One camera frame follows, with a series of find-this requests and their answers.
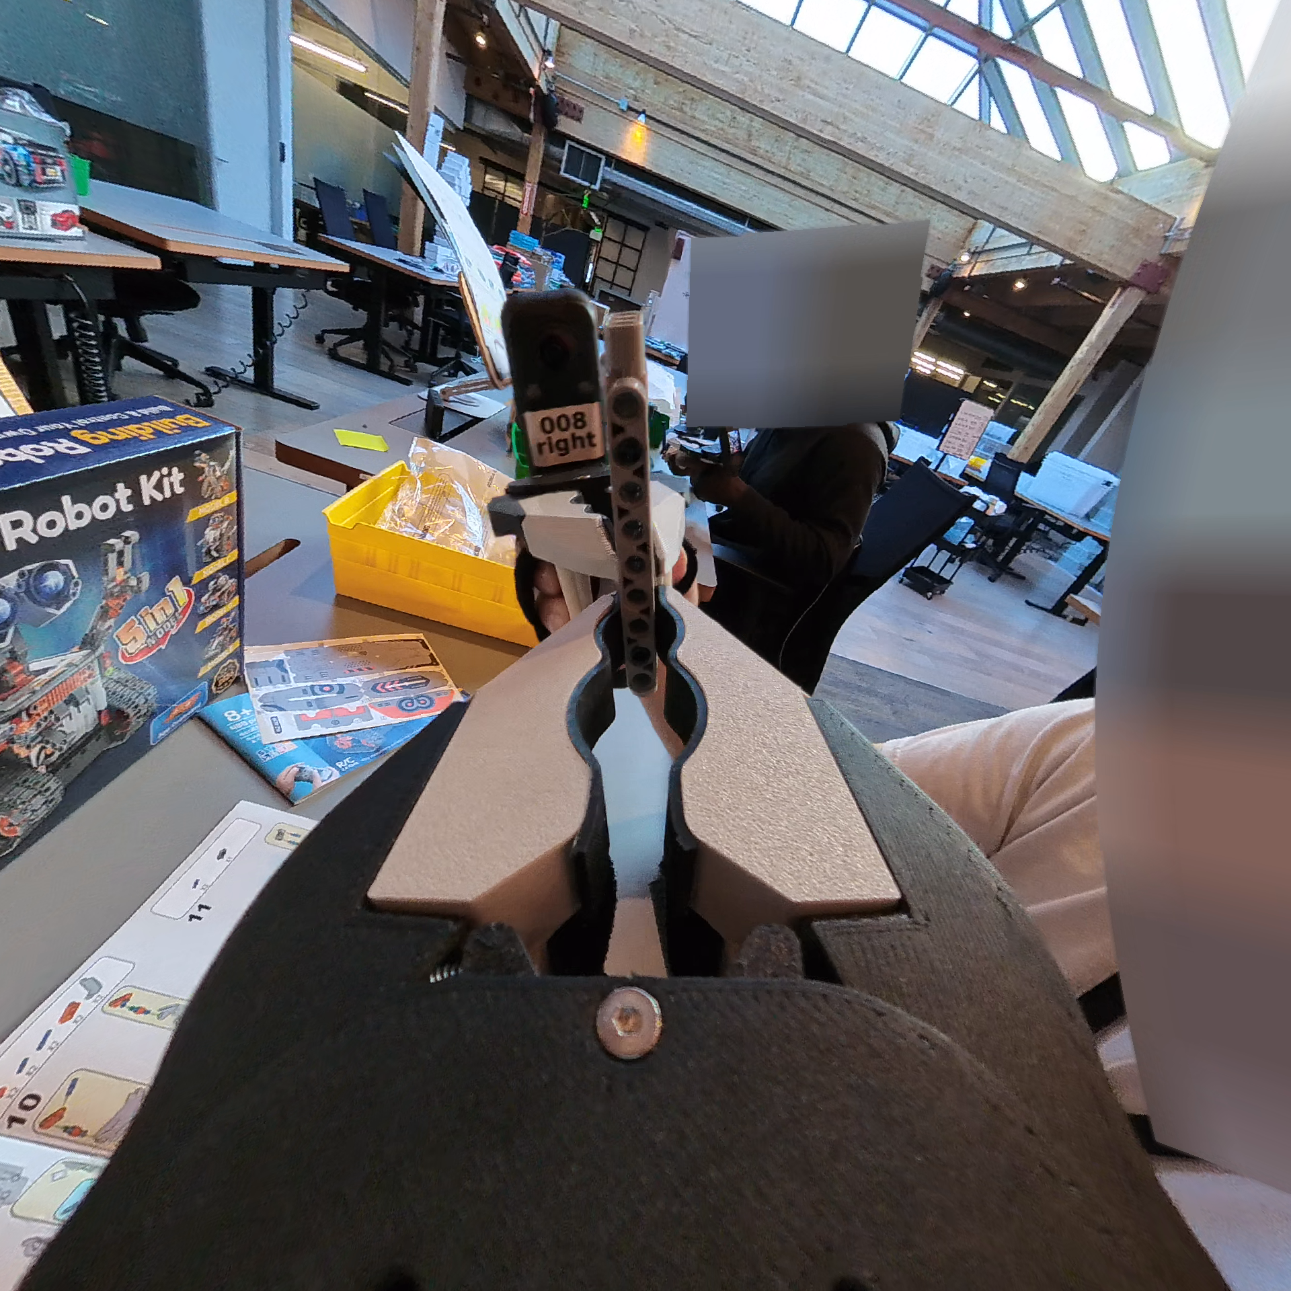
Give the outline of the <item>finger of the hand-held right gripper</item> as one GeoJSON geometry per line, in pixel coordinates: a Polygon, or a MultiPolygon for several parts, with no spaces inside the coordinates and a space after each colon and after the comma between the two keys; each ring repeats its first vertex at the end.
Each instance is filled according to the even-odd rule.
{"type": "Polygon", "coordinates": [[[685,580],[689,557],[686,554],[686,500],[661,480],[650,483],[651,542],[655,580],[685,580]]]}
{"type": "Polygon", "coordinates": [[[524,496],[528,550],[557,570],[560,588],[615,585],[615,547],[606,519],[582,495],[524,496]]]}

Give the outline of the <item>white poster board on stand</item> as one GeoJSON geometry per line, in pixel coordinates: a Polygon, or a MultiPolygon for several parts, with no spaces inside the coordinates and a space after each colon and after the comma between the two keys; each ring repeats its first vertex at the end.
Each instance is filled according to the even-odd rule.
{"type": "Polygon", "coordinates": [[[499,266],[459,194],[404,135],[396,135],[395,148],[405,179],[446,231],[458,256],[460,296],[473,334],[493,387],[502,390],[510,385],[512,371],[504,332],[508,291],[499,266]]]}

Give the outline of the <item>white instruction manual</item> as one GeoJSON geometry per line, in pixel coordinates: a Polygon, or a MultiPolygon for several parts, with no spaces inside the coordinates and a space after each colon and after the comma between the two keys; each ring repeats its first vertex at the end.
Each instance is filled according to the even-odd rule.
{"type": "Polygon", "coordinates": [[[73,1216],[253,900],[315,820],[239,803],[2,1046],[2,1287],[73,1216]]]}

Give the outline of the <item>dark blue office chairs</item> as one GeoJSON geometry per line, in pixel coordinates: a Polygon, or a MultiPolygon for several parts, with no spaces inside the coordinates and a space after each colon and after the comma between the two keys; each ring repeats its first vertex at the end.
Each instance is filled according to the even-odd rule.
{"type": "MultiPolygon", "coordinates": [[[[346,191],[319,178],[315,178],[314,188],[323,233],[334,239],[356,241],[346,191]]],[[[400,370],[415,373],[416,363],[409,358],[400,359],[397,348],[382,336],[392,316],[404,317],[408,307],[415,303],[415,293],[401,285],[391,269],[364,258],[348,261],[348,265],[350,272],[333,276],[325,292],[331,299],[346,303],[353,311],[364,313],[364,324],[349,330],[318,331],[317,343],[323,344],[327,338],[335,336],[329,355],[337,362],[354,369],[364,367],[400,385],[412,385],[412,379],[400,370]]]]}

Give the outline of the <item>grey desk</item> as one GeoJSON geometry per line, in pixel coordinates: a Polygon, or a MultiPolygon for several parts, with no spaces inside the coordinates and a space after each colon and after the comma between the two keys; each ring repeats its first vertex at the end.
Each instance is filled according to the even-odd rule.
{"type": "MultiPolygon", "coordinates": [[[[467,691],[522,647],[339,596],[323,510],[327,479],[249,453],[245,550],[298,546],[256,572],[244,601],[252,646],[421,632],[467,691]]],[[[135,913],[241,800],[278,795],[194,720],[122,772],[2,874],[2,1034],[10,1036],[135,913]]]]}

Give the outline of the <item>black rolling cart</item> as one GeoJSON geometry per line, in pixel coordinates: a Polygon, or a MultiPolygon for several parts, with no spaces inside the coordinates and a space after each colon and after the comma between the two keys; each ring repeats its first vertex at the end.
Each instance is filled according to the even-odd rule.
{"type": "Polygon", "coordinates": [[[899,577],[900,584],[915,590],[927,601],[945,596],[962,566],[961,549],[937,543],[928,561],[908,565],[899,577]]]}

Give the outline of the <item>yellow plastic bin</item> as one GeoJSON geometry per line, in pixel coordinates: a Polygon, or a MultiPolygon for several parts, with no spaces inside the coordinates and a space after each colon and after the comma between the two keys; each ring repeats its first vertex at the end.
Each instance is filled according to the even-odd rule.
{"type": "Polygon", "coordinates": [[[325,508],[337,592],[485,637],[536,646],[510,565],[380,526],[409,476],[408,465],[397,460],[325,508]]]}

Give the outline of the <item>stack of toy car boxes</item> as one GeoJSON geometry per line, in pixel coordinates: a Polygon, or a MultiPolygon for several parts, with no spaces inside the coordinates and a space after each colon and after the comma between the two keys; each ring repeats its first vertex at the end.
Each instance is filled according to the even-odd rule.
{"type": "Polygon", "coordinates": [[[87,235],[71,128],[22,86],[2,86],[2,235],[77,243],[87,235]]]}

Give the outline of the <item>grey ridged building piece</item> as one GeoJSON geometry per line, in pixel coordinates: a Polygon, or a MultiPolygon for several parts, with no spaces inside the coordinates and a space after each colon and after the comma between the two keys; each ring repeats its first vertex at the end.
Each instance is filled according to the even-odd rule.
{"type": "Polygon", "coordinates": [[[607,316],[603,327],[607,405],[612,408],[618,385],[634,379],[649,401],[649,367],[645,354],[643,313],[625,309],[607,316]]]}

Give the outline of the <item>person's right forearm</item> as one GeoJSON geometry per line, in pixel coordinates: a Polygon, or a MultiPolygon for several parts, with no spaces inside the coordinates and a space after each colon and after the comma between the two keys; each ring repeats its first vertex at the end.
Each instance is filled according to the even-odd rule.
{"type": "Polygon", "coordinates": [[[1095,776],[1095,699],[877,745],[992,861],[1075,994],[1119,972],[1095,776]]]}

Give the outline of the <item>black office chair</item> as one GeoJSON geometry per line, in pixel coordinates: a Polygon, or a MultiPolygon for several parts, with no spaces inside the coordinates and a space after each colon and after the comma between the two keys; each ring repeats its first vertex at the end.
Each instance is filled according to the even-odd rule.
{"type": "Polygon", "coordinates": [[[912,464],[875,500],[841,573],[785,642],[783,671],[814,694],[840,631],[857,608],[974,508],[974,496],[912,464]]]}

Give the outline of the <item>brown-edged desk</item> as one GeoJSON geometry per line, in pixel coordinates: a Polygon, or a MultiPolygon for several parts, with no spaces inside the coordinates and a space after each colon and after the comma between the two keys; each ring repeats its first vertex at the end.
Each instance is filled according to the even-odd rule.
{"type": "MultiPolygon", "coordinates": [[[[331,416],[280,434],[275,442],[275,457],[286,465],[337,481],[349,491],[407,460],[412,441],[426,429],[426,414],[427,401],[416,393],[331,416]],[[341,444],[338,429],[380,436],[387,449],[341,444]]],[[[452,433],[448,447],[509,477],[514,476],[514,463],[508,453],[506,414],[501,410],[487,418],[474,418],[446,412],[444,428],[452,433]]]]}

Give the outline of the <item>desk with black legs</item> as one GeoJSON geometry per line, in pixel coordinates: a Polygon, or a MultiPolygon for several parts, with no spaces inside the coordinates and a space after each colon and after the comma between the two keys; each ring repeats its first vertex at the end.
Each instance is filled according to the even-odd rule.
{"type": "Polygon", "coordinates": [[[1090,557],[1090,561],[1076,573],[1074,581],[1058,596],[1052,605],[1041,605],[1037,601],[1027,600],[1027,605],[1063,619],[1070,608],[1070,601],[1084,596],[1091,581],[1102,576],[1111,543],[1111,522],[1078,516],[1059,504],[1043,500],[1036,488],[1036,480],[1032,476],[1025,473],[1017,476],[1013,483],[1009,508],[1019,515],[1015,518],[1013,527],[1005,533],[1008,541],[1000,551],[996,551],[989,541],[984,541],[977,546],[974,559],[985,564],[992,570],[990,581],[996,581],[1006,573],[1020,576],[1012,570],[1012,565],[1017,557],[1023,555],[1027,543],[1033,539],[1041,527],[1055,530],[1071,541],[1097,541],[1099,543],[1098,553],[1090,557]]]}

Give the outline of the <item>white sign board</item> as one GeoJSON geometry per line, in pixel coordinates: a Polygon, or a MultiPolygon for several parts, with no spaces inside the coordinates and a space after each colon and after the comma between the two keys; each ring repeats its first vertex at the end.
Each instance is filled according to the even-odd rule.
{"type": "Polygon", "coordinates": [[[939,441],[946,457],[970,460],[993,424],[993,409],[973,398],[965,398],[954,412],[939,441]]]}

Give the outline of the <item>black perforated toy beam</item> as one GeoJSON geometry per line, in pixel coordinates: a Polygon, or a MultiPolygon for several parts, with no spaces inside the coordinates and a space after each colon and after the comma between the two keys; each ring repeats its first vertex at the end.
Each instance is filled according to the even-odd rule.
{"type": "Polygon", "coordinates": [[[639,698],[658,686],[660,604],[645,367],[611,378],[607,390],[611,523],[618,559],[623,668],[639,698]]]}

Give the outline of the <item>long wooden-top desk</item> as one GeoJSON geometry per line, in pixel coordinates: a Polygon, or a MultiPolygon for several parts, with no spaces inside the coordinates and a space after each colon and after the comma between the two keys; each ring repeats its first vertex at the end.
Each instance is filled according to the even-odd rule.
{"type": "Polygon", "coordinates": [[[81,199],[83,222],[157,252],[163,265],[188,282],[243,285],[252,289],[252,355],[233,370],[209,366],[224,385],[317,412],[319,403],[276,385],[278,289],[323,289],[349,274],[348,264],[271,234],[197,202],[128,186],[93,180],[81,199]]]}

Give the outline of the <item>person's right hand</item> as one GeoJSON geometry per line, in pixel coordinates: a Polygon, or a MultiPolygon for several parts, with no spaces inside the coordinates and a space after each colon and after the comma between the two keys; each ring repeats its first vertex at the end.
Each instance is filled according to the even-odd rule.
{"type": "MultiPolygon", "coordinates": [[[[694,605],[707,604],[717,590],[712,557],[699,551],[688,539],[684,541],[672,578],[674,589],[694,605]]],[[[556,633],[573,619],[556,565],[537,559],[528,550],[518,553],[516,593],[518,601],[529,607],[525,617],[540,640],[556,633]]]]}

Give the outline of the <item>clear plastic bag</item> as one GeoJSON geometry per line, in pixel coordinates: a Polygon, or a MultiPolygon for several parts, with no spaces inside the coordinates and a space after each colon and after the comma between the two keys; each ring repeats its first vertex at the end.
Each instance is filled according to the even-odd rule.
{"type": "Polygon", "coordinates": [[[378,526],[408,539],[513,568],[513,537],[495,537],[489,503],[508,491],[510,476],[471,455],[424,437],[413,438],[408,473],[378,526]]]}

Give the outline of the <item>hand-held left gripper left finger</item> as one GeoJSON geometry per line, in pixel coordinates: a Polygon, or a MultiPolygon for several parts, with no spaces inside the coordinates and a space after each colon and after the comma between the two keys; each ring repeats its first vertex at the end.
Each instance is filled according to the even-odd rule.
{"type": "Polygon", "coordinates": [[[382,910],[506,924],[602,974],[616,880],[594,748],[615,718],[606,594],[477,691],[368,890],[382,910]]]}

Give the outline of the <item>white storage boxes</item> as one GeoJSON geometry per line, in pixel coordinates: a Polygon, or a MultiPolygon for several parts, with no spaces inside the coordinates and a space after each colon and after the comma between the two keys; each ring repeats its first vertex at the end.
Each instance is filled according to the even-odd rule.
{"type": "Polygon", "coordinates": [[[1029,498],[1040,504],[1089,519],[1106,507],[1121,488],[1121,476],[1086,460],[1064,453],[1048,453],[1035,477],[1025,486],[1029,498]]]}

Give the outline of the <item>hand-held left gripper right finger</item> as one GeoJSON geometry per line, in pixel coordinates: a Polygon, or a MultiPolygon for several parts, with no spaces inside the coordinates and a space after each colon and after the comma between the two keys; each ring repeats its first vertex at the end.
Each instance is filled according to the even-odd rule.
{"type": "Polygon", "coordinates": [[[805,691],[681,594],[660,607],[670,771],[660,936],[709,976],[764,925],[889,916],[900,888],[805,691]]]}

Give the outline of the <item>blue toy robot box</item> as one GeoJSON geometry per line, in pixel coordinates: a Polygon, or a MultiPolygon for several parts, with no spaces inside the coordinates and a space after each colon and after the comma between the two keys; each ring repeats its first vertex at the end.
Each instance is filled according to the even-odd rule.
{"type": "Polygon", "coordinates": [[[166,398],[2,422],[2,863],[240,681],[239,428],[166,398]]]}

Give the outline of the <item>short wooden-top desk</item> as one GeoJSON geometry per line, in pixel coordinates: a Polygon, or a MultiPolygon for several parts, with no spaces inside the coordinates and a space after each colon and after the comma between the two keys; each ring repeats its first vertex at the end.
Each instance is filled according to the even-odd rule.
{"type": "Polygon", "coordinates": [[[52,331],[49,305],[64,309],[73,355],[77,402],[111,398],[97,305],[116,297],[114,272],[159,272],[144,250],[87,233],[81,238],[2,238],[2,299],[9,308],[27,395],[37,412],[72,408],[52,331]]]}

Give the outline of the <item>blue booklet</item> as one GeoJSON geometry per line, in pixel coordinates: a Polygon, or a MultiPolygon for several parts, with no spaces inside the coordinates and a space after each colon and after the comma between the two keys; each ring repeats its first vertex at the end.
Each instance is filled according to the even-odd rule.
{"type": "Polygon", "coordinates": [[[435,702],[430,715],[268,744],[261,741],[259,721],[245,693],[206,705],[198,717],[284,799],[298,804],[350,772],[401,749],[448,707],[450,699],[444,698],[435,702]]]}

